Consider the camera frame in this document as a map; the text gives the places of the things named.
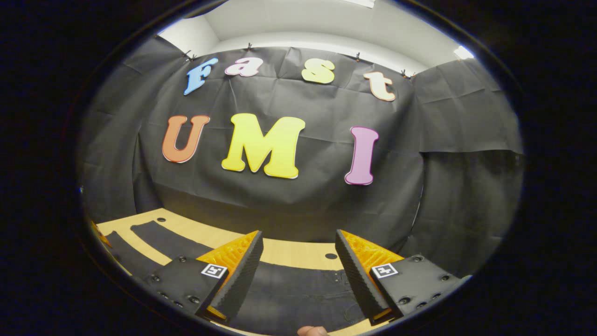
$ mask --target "letter u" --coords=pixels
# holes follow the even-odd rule
[[[162,153],[168,161],[183,163],[193,157],[199,145],[201,130],[206,123],[210,122],[210,118],[206,115],[196,115],[191,118],[190,123],[193,124],[193,128],[190,131],[189,140],[184,149],[177,149],[176,138],[179,136],[180,127],[186,121],[187,117],[183,115],[175,115],[168,119],[168,130],[162,144]]]

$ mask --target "black cloth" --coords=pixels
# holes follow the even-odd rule
[[[185,96],[187,72],[213,57],[219,62],[205,84]],[[259,73],[226,75],[226,67],[242,57],[263,59]],[[331,84],[302,79],[305,61],[315,57],[335,64]],[[372,71],[392,80],[388,89],[396,100],[371,94],[363,74]],[[230,118],[237,113],[255,114],[263,132],[281,117],[305,121],[297,142],[298,178],[272,178],[263,167],[257,173],[222,169]],[[211,118],[195,155],[183,164],[167,161],[161,150],[173,115]],[[344,181],[353,126],[380,135],[368,186]],[[190,128],[188,122],[182,126],[179,148]],[[190,62],[161,38],[145,43],[111,74],[88,109],[80,143],[84,204],[96,222],[164,207],[225,230],[262,230],[273,239],[332,242],[340,228],[405,255],[433,255],[459,276],[476,270],[494,250],[518,199],[522,168],[512,181],[483,171],[523,156],[504,91],[474,59],[408,80],[364,60],[304,48],[232,50]],[[486,160],[474,163],[476,156]],[[463,215],[471,209],[474,216]],[[468,233],[447,239],[447,225]],[[471,225],[483,229],[472,233]]]

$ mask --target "letter m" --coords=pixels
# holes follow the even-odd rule
[[[280,118],[263,136],[259,122],[254,114],[240,113],[231,118],[234,124],[232,141],[228,157],[222,161],[222,168],[241,172],[245,169],[242,161],[244,148],[252,172],[259,170],[267,155],[272,157],[263,171],[269,176],[294,179],[299,170],[294,166],[299,133],[304,128],[304,121],[293,117]]]

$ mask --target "white ceiling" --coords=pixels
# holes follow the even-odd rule
[[[358,39],[432,67],[457,59],[458,43],[395,1],[373,9],[341,0],[228,0],[204,15],[219,40],[269,32],[316,32]]]

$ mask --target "letter i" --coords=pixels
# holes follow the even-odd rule
[[[373,156],[373,143],[379,135],[372,129],[355,126],[350,128],[355,137],[355,151],[352,154],[352,167],[344,181],[348,184],[368,185],[373,182],[371,174],[371,157]]]

